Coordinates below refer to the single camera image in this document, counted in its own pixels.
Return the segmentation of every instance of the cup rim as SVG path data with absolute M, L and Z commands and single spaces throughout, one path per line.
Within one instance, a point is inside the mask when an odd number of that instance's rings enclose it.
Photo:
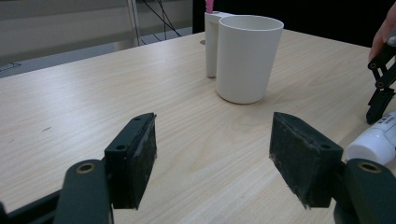
M 275 28 L 271 28 L 271 29 L 248 29 L 248 28 L 241 28 L 241 27 L 236 27 L 236 26 L 231 26 L 229 24 L 225 24 L 224 20 L 230 20 L 232 18 L 235 17 L 245 17 L 245 18 L 255 18 L 255 19 L 265 19 L 265 20 L 269 20 L 269 21 L 275 21 L 277 23 L 277 26 Z M 232 28 L 232 29 L 236 29 L 236 30 L 244 30 L 244 31 L 274 31 L 274 30 L 279 30 L 279 29 L 283 29 L 283 27 L 285 26 L 285 24 L 277 19 L 271 18 L 271 17 L 265 17 L 265 16 L 257 16 L 257 15 L 232 15 L 232 16 L 227 16 L 227 17 L 223 17 L 219 20 L 219 24 Z

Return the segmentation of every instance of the human hand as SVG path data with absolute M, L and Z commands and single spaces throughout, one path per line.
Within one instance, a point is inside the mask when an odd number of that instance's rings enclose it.
M 384 43 L 386 43 L 389 38 L 390 32 L 395 26 L 396 26 L 396 2 L 388 11 L 387 17 L 382 22 L 381 27 L 379 27 L 378 31 L 374 36 L 373 45 L 369 53 L 369 61 L 371 61 L 382 49 Z

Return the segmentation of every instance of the wall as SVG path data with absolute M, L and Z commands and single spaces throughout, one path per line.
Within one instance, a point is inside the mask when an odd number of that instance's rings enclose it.
M 394 0 L 216 0 L 215 10 L 272 17 L 285 29 L 371 47 Z M 193 0 L 193 32 L 205 30 L 205 2 Z
M 191 26 L 191 1 L 163 0 L 176 27 Z M 160 12 L 157 1 L 148 3 Z M 137 46 L 136 29 L 140 28 L 142 35 L 152 34 L 163 31 L 163 23 L 141 1 L 136 7 L 138 26 L 131 23 L 126 0 L 0 2 L 0 64 L 122 40 Z

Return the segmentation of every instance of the metal bolt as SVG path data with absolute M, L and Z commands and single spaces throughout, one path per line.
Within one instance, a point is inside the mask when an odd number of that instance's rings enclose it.
M 84 163 L 76 169 L 76 172 L 80 175 L 84 175 L 93 171 L 94 169 L 95 165 L 93 163 Z
M 370 172 L 370 173 L 374 173 L 374 174 L 379 174 L 382 172 L 380 167 L 378 167 L 377 165 L 370 163 L 370 162 L 363 161 L 363 162 L 360 162 L 358 165 L 362 170 L 364 170 L 366 172 Z
M 396 44 L 396 36 L 392 36 L 392 37 L 388 40 L 388 42 L 389 42 L 391 45 Z

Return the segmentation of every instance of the white mug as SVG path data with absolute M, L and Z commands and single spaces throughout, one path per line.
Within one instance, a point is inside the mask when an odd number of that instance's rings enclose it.
M 252 104 L 264 97 L 284 24 L 268 17 L 205 14 L 206 75 L 225 100 Z

